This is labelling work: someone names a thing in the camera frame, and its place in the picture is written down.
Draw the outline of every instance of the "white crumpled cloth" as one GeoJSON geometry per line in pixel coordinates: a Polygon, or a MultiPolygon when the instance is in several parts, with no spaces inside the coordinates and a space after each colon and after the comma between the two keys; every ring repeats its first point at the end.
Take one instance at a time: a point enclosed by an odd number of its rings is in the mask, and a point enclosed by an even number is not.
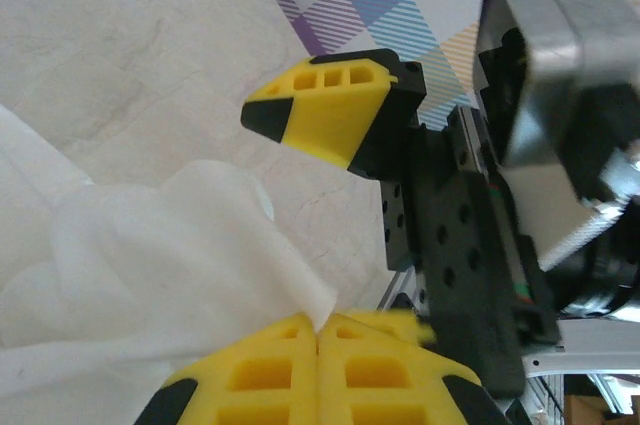
{"type": "Polygon", "coordinates": [[[2,424],[132,424],[173,371],[299,311],[320,327],[336,300],[224,163],[82,187],[49,241],[0,292],[2,424]]]}

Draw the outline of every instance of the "screw hole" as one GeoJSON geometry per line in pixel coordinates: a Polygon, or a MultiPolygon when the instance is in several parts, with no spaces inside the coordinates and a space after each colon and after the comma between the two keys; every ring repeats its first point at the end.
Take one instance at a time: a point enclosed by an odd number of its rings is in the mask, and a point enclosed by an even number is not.
{"type": "Polygon", "coordinates": [[[442,280],[447,287],[453,288],[456,281],[456,274],[451,267],[445,268],[442,280]]]}
{"type": "Polygon", "coordinates": [[[471,209],[469,208],[469,205],[462,205],[460,207],[460,210],[458,211],[458,218],[460,218],[462,223],[469,222],[469,218],[471,218],[471,209]]]}
{"type": "Polygon", "coordinates": [[[440,245],[444,245],[448,237],[449,237],[449,234],[447,232],[447,227],[445,227],[444,225],[440,225],[436,233],[436,238],[438,239],[438,243],[440,245]]]}
{"type": "Polygon", "coordinates": [[[480,252],[478,252],[478,250],[475,248],[471,249],[467,257],[467,263],[469,264],[469,268],[471,270],[475,271],[478,269],[478,267],[480,267],[480,258],[480,252]]]}
{"type": "Polygon", "coordinates": [[[409,70],[410,72],[416,73],[420,71],[420,67],[415,62],[407,62],[404,64],[404,68],[409,70]]]}

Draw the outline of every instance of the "mounting hole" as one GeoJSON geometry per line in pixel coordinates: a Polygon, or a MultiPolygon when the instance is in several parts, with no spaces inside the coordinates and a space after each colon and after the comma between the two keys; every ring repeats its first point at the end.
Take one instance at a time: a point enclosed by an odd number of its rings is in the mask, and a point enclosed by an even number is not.
{"type": "Polygon", "coordinates": [[[469,252],[469,255],[467,256],[467,263],[469,264],[469,268],[471,270],[477,270],[480,267],[480,259],[480,252],[477,249],[472,248],[469,252]]]}
{"type": "Polygon", "coordinates": [[[440,245],[444,245],[444,243],[447,241],[447,238],[449,238],[447,227],[445,227],[444,225],[440,225],[438,227],[438,231],[436,232],[436,238],[438,239],[438,243],[440,245]]]}
{"type": "Polygon", "coordinates": [[[420,67],[415,62],[407,62],[404,64],[404,68],[409,70],[410,72],[416,73],[420,71],[420,67]]]}
{"type": "Polygon", "coordinates": [[[442,275],[442,281],[447,287],[453,288],[453,285],[456,283],[456,273],[453,271],[451,267],[447,267],[444,269],[444,274],[442,275]]]}
{"type": "Polygon", "coordinates": [[[468,223],[471,218],[471,209],[469,205],[462,205],[460,210],[458,210],[458,218],[462,223],[468,223]]]}

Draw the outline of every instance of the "white marble surface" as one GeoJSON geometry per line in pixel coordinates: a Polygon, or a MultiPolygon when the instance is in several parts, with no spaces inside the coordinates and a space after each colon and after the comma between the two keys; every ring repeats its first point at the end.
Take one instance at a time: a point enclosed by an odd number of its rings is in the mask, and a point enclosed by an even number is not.
{"type": "Polygon", "coordinates": [[[96,182],[248,167],[339,305],[377,303],[376,184],[240,126],[243,98],[306,54],[274,0],[0,0],[0,24],[0,103],[96,182]]]}

